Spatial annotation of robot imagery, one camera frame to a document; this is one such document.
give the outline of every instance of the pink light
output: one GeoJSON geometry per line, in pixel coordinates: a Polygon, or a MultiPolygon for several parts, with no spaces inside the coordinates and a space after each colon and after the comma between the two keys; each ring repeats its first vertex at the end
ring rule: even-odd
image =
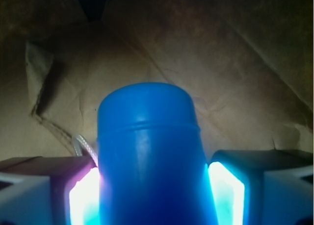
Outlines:
{"type": "Polygon", "coordinates": [[[71,225],[99,225],[99,171],[92,168],[69,193],[71,225]]]}

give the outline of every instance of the blue plastic cylinder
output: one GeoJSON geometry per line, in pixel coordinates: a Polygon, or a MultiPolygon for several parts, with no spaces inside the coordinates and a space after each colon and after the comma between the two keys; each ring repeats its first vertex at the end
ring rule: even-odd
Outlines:
{"type": "Polygon", "coordinates": [[[190,96],[163,83],[121,88],[98,111],[101,224],[217,224],[190,96]]]}

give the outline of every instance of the blue led light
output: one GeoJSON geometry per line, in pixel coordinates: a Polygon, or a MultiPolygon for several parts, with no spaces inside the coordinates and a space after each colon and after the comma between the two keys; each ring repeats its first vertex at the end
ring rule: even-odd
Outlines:
{"type": "Polygon", "coordinates": [[[71,225],[99,225],[99,171],[93,168],[69,193],[71,225]]]}
{"type": "Polygon", "coordinates": [[[219,162],[210,164],[208,174],[218,223],[242,225],[244,184],[219,162]]]}

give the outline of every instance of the cylinder top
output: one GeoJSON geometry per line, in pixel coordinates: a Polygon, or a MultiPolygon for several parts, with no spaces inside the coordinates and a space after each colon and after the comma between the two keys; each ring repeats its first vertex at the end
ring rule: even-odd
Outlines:
{"type": "Polygon", "coordinates": [[[199,129],[191,97],[170,84],[126,86],[108,95],[99,107],[98,137],[144,125],[189,125],[199,129]]]}

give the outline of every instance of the white string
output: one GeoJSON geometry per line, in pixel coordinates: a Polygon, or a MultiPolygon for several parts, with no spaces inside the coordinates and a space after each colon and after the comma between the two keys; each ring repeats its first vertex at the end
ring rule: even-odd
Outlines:
{"type": "Polygon", "coordinates": [[[98,155],[82,135],[78,134],[72,136],[72,144],[77,156],[83,156],[82,148],[84,148],[92,157],[93,161],[95,162],[95,165],[98,167],[98,155]]]}

